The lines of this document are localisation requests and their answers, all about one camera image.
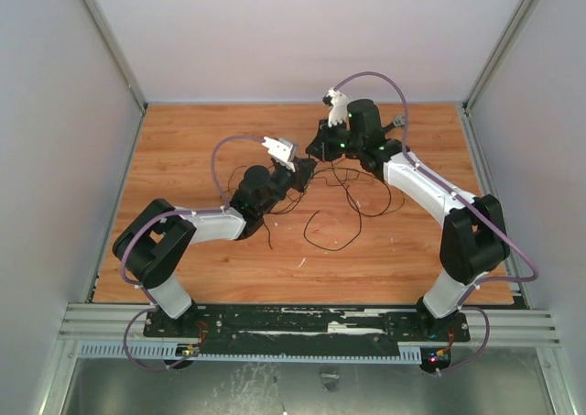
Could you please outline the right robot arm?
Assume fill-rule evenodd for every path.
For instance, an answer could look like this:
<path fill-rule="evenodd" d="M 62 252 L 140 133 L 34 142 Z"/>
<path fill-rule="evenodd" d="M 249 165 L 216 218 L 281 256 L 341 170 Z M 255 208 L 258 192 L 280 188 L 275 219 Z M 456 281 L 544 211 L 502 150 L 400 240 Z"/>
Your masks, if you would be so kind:
<path fill-rule="evenodd" d="M 320 120 L 307 154 L 321 161 L 358 160 L 365 171 L 408 195 L 442 229 L 442 271 L 418 300 L 415 318 L 418 334 L 436 340 L 448 330 L 478 282 L 510 255 L 509 245 L 500 236 L 505 232 L 501 204 L 493 195 L 477 197 L 451 184 L 404 142 L 387 137 L 372 100 L 326 96 L 323 102 L 329 113 Z"/>

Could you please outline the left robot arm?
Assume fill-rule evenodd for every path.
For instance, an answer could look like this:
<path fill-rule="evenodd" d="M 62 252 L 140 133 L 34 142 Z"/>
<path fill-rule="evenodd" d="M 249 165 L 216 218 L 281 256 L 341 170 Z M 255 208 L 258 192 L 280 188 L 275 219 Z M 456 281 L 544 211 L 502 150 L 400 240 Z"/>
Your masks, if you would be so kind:
<path fill-rule="evenodd" d="M 122 279 L 139 287 L 153 304 L 146 312 L 144 336 L 190 337 L 207 328 L 175 274 L 180 260 L 189 246 L 245 240 L 264 227 L 265 216 L 289 191 L 305 192 L 317 161 L 294 158 L 293 165 L 248 168 L 230 201 L 218 208 L 189 210 L 155 199 L 115 239 L 112 252 Z"/>

